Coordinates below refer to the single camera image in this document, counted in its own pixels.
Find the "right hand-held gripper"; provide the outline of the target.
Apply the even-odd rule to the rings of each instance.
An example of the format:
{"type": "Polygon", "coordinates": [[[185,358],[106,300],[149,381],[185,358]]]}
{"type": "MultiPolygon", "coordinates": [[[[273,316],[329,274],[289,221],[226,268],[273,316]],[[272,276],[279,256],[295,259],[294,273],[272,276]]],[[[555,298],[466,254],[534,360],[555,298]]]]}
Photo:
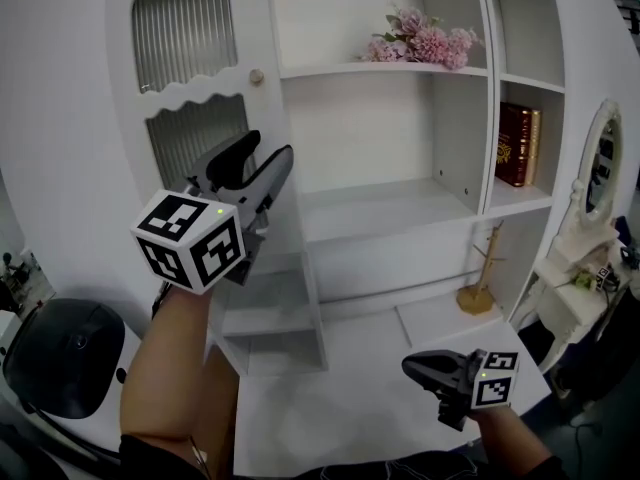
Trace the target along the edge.
{"type": "Polygon", "coordinates": [[[470,413],[511,404],[519,353],[422,351],[405,357],[402,370],[424,390],[443,396],[438,420],[462,431],[470,413]]]}

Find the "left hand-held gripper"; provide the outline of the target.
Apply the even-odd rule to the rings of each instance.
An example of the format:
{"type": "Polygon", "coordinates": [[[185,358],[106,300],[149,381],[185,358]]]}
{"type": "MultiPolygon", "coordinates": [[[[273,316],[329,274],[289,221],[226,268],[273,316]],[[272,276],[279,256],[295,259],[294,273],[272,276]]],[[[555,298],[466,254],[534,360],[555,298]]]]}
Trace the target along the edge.
{"type": "Polygon", "coordinates": [[[192,172],[150,199],[130,227],[152,273],[202,294],[222,278],[244,284],[261,249],[261,215],[271,208],[294,163],[290,145],[276,150],[244,182],[261,141],[241,132],[203,154],[192,172]]]}

